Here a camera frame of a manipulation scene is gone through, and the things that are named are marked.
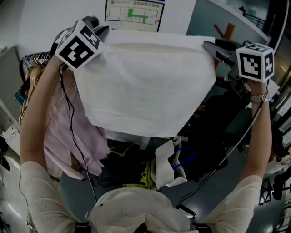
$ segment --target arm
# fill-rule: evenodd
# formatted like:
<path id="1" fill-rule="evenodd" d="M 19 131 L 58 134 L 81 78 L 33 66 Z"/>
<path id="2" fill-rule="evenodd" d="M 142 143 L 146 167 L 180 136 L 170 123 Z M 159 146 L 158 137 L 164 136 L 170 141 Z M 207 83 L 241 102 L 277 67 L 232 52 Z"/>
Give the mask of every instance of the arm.
<path id="1" fill-rule="evenodd" d="M 259 82 L 249 82 L 251 94 L 264 95 L 266 85 Z M 252 104 L 252 115 L 254 116 L 260 104 Z M 272 147 L 271 120 L 269 102 L 264 102 L 251 129 L 251 141 L 246 161 L 246 167 L 241 175 L 244 178 L 257 175 L 264 177 L 265 169 L 270 158 Z"/>
<path id="2" fill-rule="evenodd" d="M 264 95 L 265 84 L 249 82 L 252 95 Z M 252 104 L 254 116 L 260 104 Z M 245 233 L 260 195 L 262 178 L 271 152 L 269 103 L 264 102 L 252 130 L 241 182 L 203 221 L 219 233 Z"/>
<path id="3" fill-rule="evenodd" d="M 20 132 L 20 187 L 39 232 L 68 232 L 79 220 L 65 204 L 47 173 L 44 139 L 50 100 L 59 81 L 61 61 L 53 57 L 45 68 L 26 109 Z"/>
<path id="4" fill-rule="evenodd" d="M 58 83 L 58 69 L 61 60 L 53 57 L 35 88 L 26 109 L 20 131 L 21 164 L 33 161 L 47 170 L 44 155 L 45 121 L 50 104 Z"/>

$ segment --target wrist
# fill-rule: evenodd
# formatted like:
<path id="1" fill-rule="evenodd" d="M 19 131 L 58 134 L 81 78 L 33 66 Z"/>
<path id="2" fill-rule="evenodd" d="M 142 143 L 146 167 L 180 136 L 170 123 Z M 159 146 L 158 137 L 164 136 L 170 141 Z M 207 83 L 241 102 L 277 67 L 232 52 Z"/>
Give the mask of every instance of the wrist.
<path id="1" fill-rule="evenodd" d="M 251 95 L 252 96 L 259 96 L 264 95 L 266 93 L 266 84 L 265 83 L 256 83 L 250 85 L 251 88 Z"/>
<path id="2" fill-rule="evenodd" d="M 59 59 L 57 56 L 53 56 L 47 66 L 51 66 L 51 68 L 58 70 L 61 64 L 61 59 Z"/>

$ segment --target hanging clothes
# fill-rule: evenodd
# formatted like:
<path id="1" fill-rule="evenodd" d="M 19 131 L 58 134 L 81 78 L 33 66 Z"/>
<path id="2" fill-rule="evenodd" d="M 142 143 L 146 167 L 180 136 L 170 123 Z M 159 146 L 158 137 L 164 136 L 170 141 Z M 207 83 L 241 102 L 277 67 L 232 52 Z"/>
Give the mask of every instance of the hanging clothes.
<path id="1" fill-rule="evenodd" d="M 110 152 L 104 130 L 93 126 L 85 116 L 73 72 L 64 73 L 64 85 L 66 94 L 75 108 L 72 125 L 76 143 L 84 154 L 89 172 L 98 176 L 103 167 L 99 160 L 106 158 L 106 154 Z M 71 167 L 71 154 L 84 169 L 86 164 L 73 141 L 66 105 L 58 84 L 46 119 L 44 151 L 68 176 L 83 179 L 84 177 Z"/>

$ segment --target hand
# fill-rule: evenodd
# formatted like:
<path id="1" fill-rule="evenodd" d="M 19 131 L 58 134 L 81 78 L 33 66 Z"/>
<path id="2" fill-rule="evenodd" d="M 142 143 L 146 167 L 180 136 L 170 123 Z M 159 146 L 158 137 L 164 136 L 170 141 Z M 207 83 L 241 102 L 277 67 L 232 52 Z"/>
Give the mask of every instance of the hand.
<path id="1" fill-rule="evenodd" d="M 61 59 L 59 59 L 57 56 L 53 56 L 49 62 L 49 64 L 47 65 L 47 67 L 49 66 L 50 68 L 54 69 L 54 70 L 59 70 L 60 65 L 62 64 Z"/>
<path id="2" fill-rule="evenodd" d="M 248 80 L 247 84 L 249 85 L 249 87 L 251 89 L 252 96 L 264 95 L 266 92 L 266 84 L 265 83 L 256 82 L 253 80 Z"/>

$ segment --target wire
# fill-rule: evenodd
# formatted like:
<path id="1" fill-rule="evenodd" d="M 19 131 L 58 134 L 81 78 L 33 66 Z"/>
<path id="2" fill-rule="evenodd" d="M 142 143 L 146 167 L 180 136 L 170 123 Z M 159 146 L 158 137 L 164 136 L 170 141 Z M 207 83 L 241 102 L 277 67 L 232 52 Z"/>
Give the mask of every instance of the wire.
<path id="1" fill-rule="evenodd" d="M 11 140 L 12 140 L 12 136 L 13 135 L 15 135 L 14 131 L 12 132 L 11 137 L 10 137 L 10 141 L 9 141 L 9 145 L 8 145 L 9 147 L 10 147 L 10 143 L 11 143 Z"/>
<path id="2" fill-rule="evenodd" d="M 75 140 L 75 135 L 74 135 L 74 130 L 73 130 L 73 116 L 74 116 L 74 113 L 75 113 L 75 108 L 74 108 L 73 104 L 71 103 L 71 101 L 69 100 L 69 98 L 68 98 L 68 96 L 67 96 L 67 94 L 65 92 L 64 80 L 63 80 L 63 67 L 66 67 L 66 64 L 61 64 L 60 67 L 59 67 L 60 86 L 62 88 L 64 97 L 65 97 L 65 99 L 67 101 L 68 114 L 69 114 L 69 120 L 70 120 L 70 130 L 72 132 L 72 138 L 73 138 L 75 146 L 77 147 L 78 151 L 80 152 L 80 154 L 82 156 L 82 159 L 83 159 L 83 161 L 84 161 L 84 163 L 86 165 L 87 176 L 88 176 L 88 179 L 89 179 L 89 182 L 90 182 L 93 194 L 94 194 L 95 201 L 97 202 L 96 193 L 95 193 L 95 190 L 94 190 L 94 187 L 93 187 L 92 179 L 91 179 L 90 174 L 89 174 L 89 169 L 88 169 L 87 162 L 85 160 L 85 156 L 84 156 L 83 152 L 81 151 L 81 149 L 79 148 L 79 146 L 78 146 L 78 144 L 77 144 L 77 142 Z"/>
<path id="3" fill-rule="evenodd" d="M 235 148 L 240 144 L 240 142 L 244 139 L 244 137 L 246 136 L 246 134 L 248 133 L 248 131 L 250 130 L 250 128 L 252 127 L 252 125 L 254 124 L 254 122 L 256 121 L 258 115 L 259 115 L 259 112 L 261 111 L 261 108 L 262 108 L 262 105 L 267 97 L 267 94 L 268 94 L 268 85 L 269 85 L 269 81 L 267 82 L 267 87 L 266 87 L 266 92 L 265 92 L 265 95 L 264 95 L 264 98 L 263 100 L 260 102 L 260 105 L 257 109 L 257 111 L 255 112 L 253 118 L 252 118 L 252 121 L 251 121 L 251 124 L 250 126 L 248 127 L 248 129 L 246 130 L 246 132 L 243 134 L 243 136 L 240 138 L 240 140 L 238 141 L 238 143 L 231 149 L 231 151 L 225 156 L 225 158 L 218 164 L 218 167 L 230 156 L 230 154 L 235 150 Z M 196 189 L 195 192 L 190 192 L 188 194 L 186 194 L 185 196 L 182 196 L 178 202 L 178 204 L 176 205 L 176 207 L 180 204 L 182 204 L 185 200 L 189 199 L 190 197 L 192 197 L 195 193 L 198 192 L 198 190 L 207 182 L 207 180 L 210 179 L 211 176 L 213 176 L 213 174 L 216 172 L 217 170 L 214 169 L 213 172 L 211 172 L 210 174 L 208 174 L 208 176 L 201 181 L 201 183 L 199 184 L 198 188 Z"/>
<path id="4" fill-rule="evenodd" d="M 27 216 L 26 216 L 26 224 L 27 226 L 29 226 L 30 229 L 36 231 L 37 229 L 33 228 L 33 226 L 29 223 L 28 221 L 28 216 L 29 216 L 29 209 L 28 209 L 28 201 L 26 199 L 26 197 L 24 196 L 23 192 L 20 190 L 20 181 L 21 181 L 21 171 L 19 172 L 20 173 L 20 178 L 19 178 L 19 184 L 18 184 L 18 189 L 19 189 L 19 192 L 21 192 L 21 194 L 23 195 L 25 201 L 26 201 L 26 205 L 27 205 Z"/>
<path id="5" fill-rule="evenodd" d="M 1 136 L 2 138 L 5 139 L 5 142 L 8 142 L 8 139 L 6 139 L 6 138 L 3 136 L 3 134 L 1 134 L 0 136 Z"/>

